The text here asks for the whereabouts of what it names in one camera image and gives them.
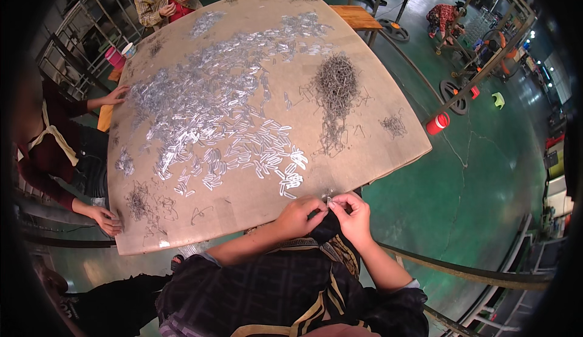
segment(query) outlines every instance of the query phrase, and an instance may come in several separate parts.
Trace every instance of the fan base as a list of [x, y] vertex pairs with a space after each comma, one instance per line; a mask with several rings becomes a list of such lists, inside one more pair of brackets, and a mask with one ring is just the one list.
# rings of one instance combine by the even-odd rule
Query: fan base
[[387, 32], [387, 35], [395, 41], [408, 42], [411, 39], [409, 32], [397, 22], [388, 19], [379, 19], [378, 22]]

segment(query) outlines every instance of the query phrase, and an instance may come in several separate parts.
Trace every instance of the black pants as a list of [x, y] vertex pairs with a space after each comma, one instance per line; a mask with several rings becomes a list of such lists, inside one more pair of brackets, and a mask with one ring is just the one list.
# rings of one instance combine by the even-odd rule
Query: black pants
[[79, 126], [79, 162], [71, 185], [92, 198], [107, 198], [107, 143], [109, 135], [96, 128]]
[[157, 317], [156, 298], [172, 275], [138, 275], [127, 280], [99, 285], [77, 297], [79, 320], [75, 323], [87, 335], [133, 337]]

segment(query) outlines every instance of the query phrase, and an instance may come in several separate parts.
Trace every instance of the green plastic stool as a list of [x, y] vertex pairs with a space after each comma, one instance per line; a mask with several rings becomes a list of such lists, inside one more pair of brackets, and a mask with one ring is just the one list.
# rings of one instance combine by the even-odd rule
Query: green plastic stool
[[493, 94], [492, 94], [492, 96], [493, 96], [494, 98], [496, 98], [496, 101], [494, 102], [494, 105], [495, 105], [496, 107], [500, 107], [500, 109], [502, 109], [502, 107], [504, 107], [504, 104], [505, 104], [505, 102], [504, 102], [504, 97], [502, 96], [502, 94], [500, 94], [500, 93], [498, 92], [498, 93], [493, 93]]

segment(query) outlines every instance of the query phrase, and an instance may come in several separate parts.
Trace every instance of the pink container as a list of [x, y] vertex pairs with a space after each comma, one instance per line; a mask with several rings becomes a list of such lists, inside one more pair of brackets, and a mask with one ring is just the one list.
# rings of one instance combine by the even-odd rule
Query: pink container
[[113, 65], [118, 70], [121, 70], [125, 65], [125, 57], [121, 55], [120, 52], [115, 49], [115, 47], [110, 47], [106, 51], [106, 60]]

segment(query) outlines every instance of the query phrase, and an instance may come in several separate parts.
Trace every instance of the sandal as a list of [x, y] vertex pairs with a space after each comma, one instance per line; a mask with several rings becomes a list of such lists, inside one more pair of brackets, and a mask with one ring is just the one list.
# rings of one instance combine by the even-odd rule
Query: sandal
[[180, 267], [180, 265], [182, 265], [183, 262], [184, 262], [184, 256], [182, 256], [182, 255], [176, 255], [176, 256], [172, 257], [172, 261], [170, 261], [170, 270], [172, 270], [172, 273], [175, 273], [176, 270]]

